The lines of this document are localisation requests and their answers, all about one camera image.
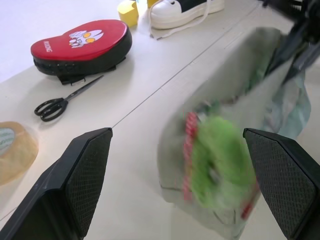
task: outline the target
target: white table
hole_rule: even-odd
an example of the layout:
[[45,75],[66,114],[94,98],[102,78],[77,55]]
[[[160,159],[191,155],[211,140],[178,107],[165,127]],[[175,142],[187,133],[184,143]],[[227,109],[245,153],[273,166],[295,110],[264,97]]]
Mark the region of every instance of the white table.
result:
[[[6,3],[9,7],[15,5],[15,11],[25,21],[14,19],[17,13],[10,17],[20,34],[14,28],[2,26],[0,21],[0,27],[20,36],[19,41],[0,44],[9,59],[0,65],[1,77],[2,72],[10,76],[32,65],[29,47],[33,42],[92,20],[118,18],[118,2],[79,0],[71,4],[62,0],[33,0],[20,1],[20,6]],[[32,15],[25,11],[33,7],[42,12]],[[39,22],[45,16],[56,19]],[[201,25],[169,38],[156,41],[145,32],[132,29],[133,46],[127,59],[116,71],[106,73],[96,85],[73,99],[63,117],[54,123],[41,122],[33,114],[34,108],[45,100],[66,97],[80,86],[62,86],[33,66],[1,83],[0,122],[17,121],[31,128],[39,142],[39,154],[21,179],[0,187],[0,219],[4,217],[0,228],[40,174],[60,157],[73,138],[113,127],[104,184],[86,239],[221,239],[161,198],[157,144],[170,114],[214,73],[232,47],[257,26],[286,31],[290,24],[271,10],[257,8],[255,0],[226,0],[225,11],[210,15]],[[318,114],[320,105],[313,100],[318,100],[316,90],[320,86],[313,81],[307,87],[311,89],[312,107],[318,107],[315,110]],[[319,139],[312,130],[312,126],[317,126],[318,115],[313,116],[301,135],[302,142]],[[318,154],[314,142],[302,146]],[[270,233],[274,239],[285,239],[261,198],[241,239],[267,240]]]

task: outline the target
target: cloth bag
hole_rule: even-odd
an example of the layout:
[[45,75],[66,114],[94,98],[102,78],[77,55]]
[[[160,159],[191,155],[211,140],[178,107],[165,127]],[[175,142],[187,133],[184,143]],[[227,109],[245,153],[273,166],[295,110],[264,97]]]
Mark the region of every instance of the cloth bag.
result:
[[179,107],[160,137],[157,165],[163,198],[228,240],[240,238],[260,191],[253,187],[250,201],[244,202],[237,209],[204,208],[194,197],[191,202],[185,201],[183,146],[186,136],[186,113],[193,112],[204,101],[212,103],[240,96],[235,104],[221,109],[221,116],[231,121],[240,130],[239,134],[242,134],[244,128],[268,129],[272,132],[275,124],[270,120],[282,117],[277,123],[278,133],[286,137],[297,137],[309,119],[311,107],[304,87],[303,74],[283,85],[292,59],[244,94],[244,89],[251,84],[249,81],[263,74],[260,72],[261,66],[270,61],[282,37],[281,32],[275,28],[257,28],[252,31],[215,74]]

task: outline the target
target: scissors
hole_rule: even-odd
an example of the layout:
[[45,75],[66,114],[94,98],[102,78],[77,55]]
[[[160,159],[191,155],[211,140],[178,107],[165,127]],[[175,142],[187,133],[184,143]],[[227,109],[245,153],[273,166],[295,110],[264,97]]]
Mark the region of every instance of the scissors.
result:
[[95,84],[98,80],[100,80],[103,77],[100,76],[93,80],[92,82],[89,82],[88,84],[84,85],[83,87],[79,88],[77,91],[71,93],[66,98],[55,98],[48,101],[45,101],[44,103],[40,104],[35,110],[34,114],[37,116],[40,116],[41,120],[44,122],[49,122],[53,119],[56,119],[61,114],[63,114],[68,106],[68,103],[71,99],[75,98],[79,94],[83,93],[85,90],[90,88],[93,84]]

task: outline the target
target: green stuffed toy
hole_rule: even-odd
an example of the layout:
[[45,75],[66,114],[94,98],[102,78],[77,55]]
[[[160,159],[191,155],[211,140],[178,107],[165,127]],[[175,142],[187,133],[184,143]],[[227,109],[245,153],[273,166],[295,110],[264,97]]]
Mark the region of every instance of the green stuffed toy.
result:
[[256,183],[241,131],[219,116],[197,126],[191,153],[190,188],[206,208],[232,209],[250,197]]

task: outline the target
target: tape roll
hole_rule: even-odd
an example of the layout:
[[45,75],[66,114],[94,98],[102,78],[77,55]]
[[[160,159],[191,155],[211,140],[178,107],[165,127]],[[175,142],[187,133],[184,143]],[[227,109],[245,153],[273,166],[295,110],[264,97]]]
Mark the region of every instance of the tape roll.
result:
[[0,122],[0,186],[25,173],[38,150],[36,141],[21,124]]

